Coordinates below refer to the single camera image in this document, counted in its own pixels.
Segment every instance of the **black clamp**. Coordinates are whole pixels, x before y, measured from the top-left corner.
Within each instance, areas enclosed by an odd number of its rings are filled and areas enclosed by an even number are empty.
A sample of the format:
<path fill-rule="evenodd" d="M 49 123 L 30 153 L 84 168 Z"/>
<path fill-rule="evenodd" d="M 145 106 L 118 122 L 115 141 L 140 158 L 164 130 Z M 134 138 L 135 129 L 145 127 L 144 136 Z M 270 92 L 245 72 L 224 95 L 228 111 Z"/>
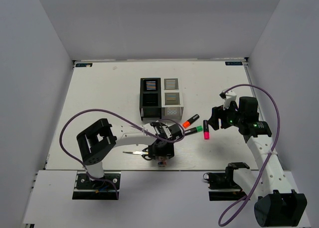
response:
<path fill-rule="evenodd" d="M 274 190 L 273 194 L 258 197 L 254 206 L 257 223 L 261 227 L 296 227 L 306 209 L 305 194 L 281 194 Z"/>
<path fill-rule="evenodd" d="M 82 161 L 86 166 L 102 161 L 116 144 L 108 119 L 99 119 L 76 136 Z"/>
<path fill-rule="evenodd" d="M 211 190 L 241 189 L 241 187 L 234 182 L 233 178 L 234 170 L 243 168 L 250 169 L 244 162 L 233 162 L 228 164 L 225 173 L 205 173 L 203 178 L 209 183 L 209 188 Z"/>
<path fill-rule="evenodd" d="M 222 98 L 226 98 L 225 93 L 221 93 Z M 208 124 L 214 129 L 227 129 L 231 126 L 238 127 L 238 131 L 244 136 L 245 142 L 250 137 L 257 137 L 258 135 L 268 135 L 271 137 L 272 133 L 267 122 L 259 121 L 258 101 L 255 97 L 240 97 L 239 106 L 235 101 L 231 101 L 229 108 L 225 109 L 223 106 L 213 107 L 212 115 L 208 120 Z"/>
<path fill-rule="evenodd" d="M 159 137 L 162 137 L 167 140 L 176 140 L 182 137 L 182 131 L 177 124 L 173 124 L 171 126 L 167 126 L 160 122 L 151 122 L 151 126 L 153 126 Z M 147 160 L 156 160 L 157 157 L 165 157 L 171 159 L 174 157 L 174 143 L 168 143 L 157 139 L 150 146 L 143 149 L 143 152 L 148 152 L 148 155 L 142 155 L 142 157 Z"/>

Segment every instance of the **gray wall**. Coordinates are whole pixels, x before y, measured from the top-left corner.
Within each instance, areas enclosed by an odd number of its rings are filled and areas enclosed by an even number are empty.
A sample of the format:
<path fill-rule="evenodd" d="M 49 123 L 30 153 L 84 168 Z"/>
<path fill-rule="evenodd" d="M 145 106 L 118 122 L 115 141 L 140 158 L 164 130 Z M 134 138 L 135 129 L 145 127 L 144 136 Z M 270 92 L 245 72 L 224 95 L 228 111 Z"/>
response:
<path fill-rule="evenodd" d="M 72 62 L 39 0 L 0 0 L 0 223 L 20 227 Z"/>
<path fill-rule="evenodd" d="M 313 227 L 318 216 L 319 0 L 281 0 L 250 57 L 255 84 L 276 100 L 282 128 L 277 151 L 308 198 Z M 276 131 L 274 108 L 258 94 Z"/>
<path fill-rule="evenodd" d="M 250 56 L 279 0 L 40 0 L 73 60 Z"/>

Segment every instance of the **white table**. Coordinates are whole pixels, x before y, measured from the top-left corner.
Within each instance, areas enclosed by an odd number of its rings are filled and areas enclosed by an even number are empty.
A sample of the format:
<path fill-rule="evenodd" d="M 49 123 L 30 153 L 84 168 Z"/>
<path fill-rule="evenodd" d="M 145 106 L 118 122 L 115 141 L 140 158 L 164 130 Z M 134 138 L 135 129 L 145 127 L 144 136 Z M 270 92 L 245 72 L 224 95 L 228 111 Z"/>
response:
<path fill-rule="evenodd" d="M 203 173 L 125 171 L 118 201 L 85 201 L 72 200 L 76 171 L 39 171 L 23 222 L 34 228 L 218 228 L 233 202 L 209 201 Z M 285 175 L 298 192 L 291 172 Z M 306 213 L 297 227 L 310 227 Z M 259 228 L 254 203 L 227 228 Z"/>
<path fill-rule="evenodd" d="M 183 121 L 194 114 L 200 119 L 193 126 L 211 116 L 211 108 L 223 100 L 220 92 L 232 85 L 248 83 L 244 66 L 226 66 L 224 61 L 124 61 L 94 62 L 92 67 L 75 67 L 63 111 L 58 122 L 47 160 L 47 170 L 82 170 L 81 165 L 61 150 L 58 142 L 65 122 L 74 114 L 90 108 L 116 112 L 142 125 L 139 113 L 140 78 L 179 78 L 183 86 Z M 249 87 L 235 89 L 237 98 L 252 96 Z M 111 124 L 126 125 L 111 115 L 93 112 L 74 120 L 67 128 L 63 143 L 66 149 L 80 158 L 76 136 L 100 118 Z M 122 151 L 142 150 L 143 146 L 125 146 L 113 149 L 103 160 L 105 170 L 224 170 L 229 162 L 246 162 L 257 169 L 255 160 L 243 137 L 235 127 L 213 131 L 210 140 L 203 133 L 187 136 L 175 144 L 175 157 L 165 168 L 156 162 L 147 162 L 140 156 Z"/>

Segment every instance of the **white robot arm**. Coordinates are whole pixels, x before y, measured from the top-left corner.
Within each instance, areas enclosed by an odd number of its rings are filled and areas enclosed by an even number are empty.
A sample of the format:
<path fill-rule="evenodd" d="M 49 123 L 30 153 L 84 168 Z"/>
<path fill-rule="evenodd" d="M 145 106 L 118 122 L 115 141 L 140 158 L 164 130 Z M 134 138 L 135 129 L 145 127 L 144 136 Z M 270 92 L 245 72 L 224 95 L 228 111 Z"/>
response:
<path fill-rule="evenodd" d="M 238 127 L 239 133 L 251 150 L 258 169 L 263 170 L 261 179 L 253 191 L 250 200 L 255 202 L 255 218 L 261 227 L 295 227 L 298 225 L 307 205 L 304 194 L 297 194 L 278 160 L 276 151 L 271 151 L 272 133 L 267 122 L 259 121 L 258 102 L 254 97 L 240 97 L 236 104 L 233 91 L 222 92 L 223 105 L 212 108 L 208 124 L 214 130 Z M 230 163 L 226 167 L 222 182 L 239 185 L 249 194 L 256 182 L 251 170 L 245 163 Z"/>
<path fill-rule="evenodd" d="M 103 178 L 102 160 L 113 148 L 124 145 L 147 145 L 149 159 L 162 161 L 174 157 L 173 142 L 182 137 L 182 130 L 177 124 L 167 126 L 161 122 L 151 122 L 142 128 L 139 131 L 131 126 L 112 126 L 107 119 L 100 119 L 77 135 L 82 161 L 88 173 L 94 178 Z M 147 132 L 171 142 L 162 141 Z"/>

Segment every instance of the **red marker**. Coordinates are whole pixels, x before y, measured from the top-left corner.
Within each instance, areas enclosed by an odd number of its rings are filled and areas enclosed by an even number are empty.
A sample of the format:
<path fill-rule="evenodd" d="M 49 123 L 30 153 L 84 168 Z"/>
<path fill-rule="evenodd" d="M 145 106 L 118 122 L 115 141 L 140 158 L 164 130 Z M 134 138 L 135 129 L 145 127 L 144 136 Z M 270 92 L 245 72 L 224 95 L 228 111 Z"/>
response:
<path fill-rule="evenodd" d="M 204 139 L 209 140 L 209 129 L 208 129 L 208 121 L 203 121 L 203 128 L 204 128 Z"/>
<path fill-rule="evenodd" d="M 198 115 L 198 114 L 192 116 L 192 117 L 189 118 L 186 122 L 183 123 L 183 127 L 184 127 L 184 128 L 189 127 L 189 126 L 190 126 L 192 123 L 194 123 L 198 118 L 199 118 L 199 115 Z"/>

